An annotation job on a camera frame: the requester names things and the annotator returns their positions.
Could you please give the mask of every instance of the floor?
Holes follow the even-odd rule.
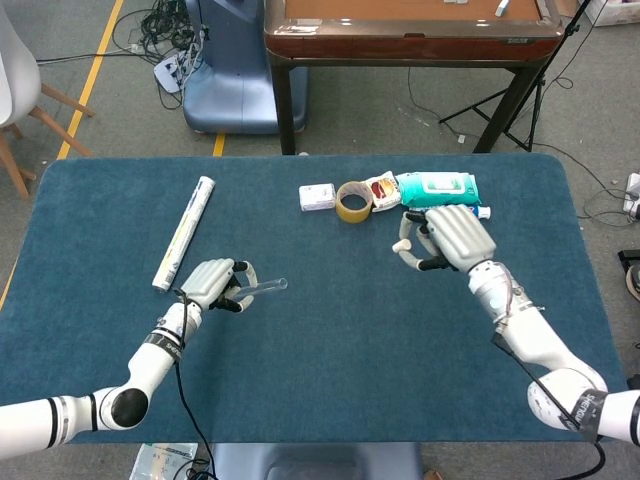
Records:
[[[112,9],[111,2],[95,0],[3,1],[19,35],[40,59],[95,52]],[[127,0],[121,15],[151,3]],[[130,17],[119,27],[117,38],[123,43],[135,20],[135,16]],[[589,27],[589,22],[583,22],[583,28],[558,55],[551,73],[569,61]],[[640,169],[639,34],[640,25],[595,29],[566,71],[574,88],[564,90],[556,85],[549,89],[536,137],[541,143],[571,153],[612,187],[624,186],[628,174]],[[91,63],[81,60],[45,66],[41,68],[42,77],[79,98]],[[412,74],[412,88],[419,103],[445,114],[502,88],[508,79],[509,74],[502,71],[418,69]],[[458,143],[447,130],[438,128],[432,116],[411,106],[404,68],[314,70],[311,88],[311,117],[299,136],[299,148],[311,154],[467,153],[473,148],[472,137],[467,136],[464,144]],[[65,128],[69,125],[73,114],[70,108],[47,98],[41,105]],[[214,136],[192,132],[180,110],[164,110],[150,66],[137,59],[105,59],[89,105],[97,115],[82,120],[77,138],[96,156],[212,154]],[[361,121],[364,115],[366,128]],[[527,121],[524,117],[516,130],[523,132]],[[477,134],[484,124],[467,114],[453,125]],[[22,166],[40,176],[55,160],[61,142],[33,119],[25,119],[19,126],[25,138],[10,140],[14,155]],[[514,149],[503,138],[495,151]],[[562,161],[576,208],[599,190],[593,178],[565,155],[547,147],[537,150],[550,152]],[[276,137],[229,136],[224,146],[224,155],[278,153]],[[35,194],[37,182],[30,189]],[[20,251],[31,205],[20,200],[8,176],[0,171],[0,286],[6,283]],[[619,200],[603,196],[596,206],[603,210],[618,208]],[[624,288],[616,257],[620,249],[640,248],[638,227],[613,228],[583,220],[582,228],[625,373],[639,372],[640,351],[635,344],[640,342],[640,309]],[[609,442],[605,449],[607,465],[594,478],[637,478],[640,453],[635,447]],[[2,462],[0,478],[123,479],[131,471],[137,450],[137,445],[67,446]],[[429,444],[424,448],[424,458],[426,465],[437,468],[447,480],[557,478],[585,470],[597,460],[589,445],[554,443]]]

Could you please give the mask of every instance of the black table leg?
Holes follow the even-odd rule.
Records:
[[[522,102],[527,92],[529,92],[529,88],[536,80],[538,72],[543,67],[544,65],[538,68],[528,67],[518,70],[518,73],[516,73],[513,80],[511,80],[507,92],[502,97],[498,108],[496,108],[484,132],[482,132],[482,136],[480,140],[478,140],[473,153],[488,153],[491,151],[498,137],[500,137],[500,134],[505,130],[513,118],[513,115],[516,113],[520,102]]]
[[[273,94],[276,100],[278,130],[280,132],[280,148],[283,155],[296,154],[296,139],[293,132],[293,100],[291,98],[290,68],[287,66],[271,66]]]

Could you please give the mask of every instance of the yellow floor line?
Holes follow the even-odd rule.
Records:
[[[111,33],[116,25],[116,21],[118,20],[118,15],[120,14],[120,10],[122,9],[122,5],[124,4],[124,0],[116,0],[113,4],[113,9],[111,10],[111,15],[109,16],[109,20],[107,21],[107,26],[104,29],[104,33],[102,34],[102,40],[100,41],[100,45],[98,46],[97,53],[105,53],[107,51],[107,47],[109,46],[109,40],[111,39]],[[93,64],[91,65],[91,70],[89,70],[89,75],[87,76],[87,81],[84,84],[84,88],[82,90],[82,95],[80,95],[79,102],[82,105],[86,105],[89,101],[89,97],[91,96],[91,90],[93,90],[93,86],[96,83],[96,78],[98,78],[98,72],[100,72],[100,67],[102,65],[102,60],[104,57],[95,57],[93,59]],[[73,117],[71,118],[71,123],[69,124],[69,128],[67,129],[67,133],[75,137],[76,132],[78,131],[78,125],[80,125],[80,119],[82,118],[82,112],[76,110],[73,112]],[[67,142],[62,142],[62,146],[60,147],[60,151],[58,152],[58,160],[64,160],[69,155],[69,144]]]
[[[2,310],[2,306],[4,305],[4,301],[7,298],[7,293],[9,293],[9,285],[11,285],[11,279],[13,278],[13,272],[16,270],[16,263],[18,260],[13,263],[13,268],[11,269],[11,273],[9,274],[9,279],[7,280],[7,284],[4,286],[4,290],[2,291],[2,296],[0,297],[0,310]]]
[[[224,133],[219,133],[216,135],[216,143],[213,144],[213,154],[212,154],[214,157],[222,156],[222,152],[224,152],[225,136],[226,135]]]

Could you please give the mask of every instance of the teal wet wipes pack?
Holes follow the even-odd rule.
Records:
[[[410,208],[479,205],[474,175],[460,172],[413,172],[396,175],[402,204]]]

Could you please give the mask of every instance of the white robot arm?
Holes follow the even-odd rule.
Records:
[[[156,388],[184,345],[200,327],[202,310],[241,312],[253,301],[236,302],[234,272],[244,272],[250,286],[257,277],[248,262],[231,259],[201,263],[182,286],[185,303],[174,303],[129,360],[129,380],[84,397],[61,396],[0,407],[0,460],[70,442],[84,431],[128,430],[142,422]]]
[[[411,253],[408,237],[413,222],[421,223],[417,236],[433,255],[428,260]],[[469,289],[495,325],[494,343],[520,362],[550,370],[539,379],[542,387],[532,382],[527,393],[529,407],[540,421],[558,429],[579,426],[592,442],[603,435],[640,446],[640,391],[608,393],[602,377],[571,353],[509,270],[492,260],[495,249],[478,219],[459,205],[418,216],[405,212],[400,241],[393,246],[412,268],[451,266],[466,272]]]

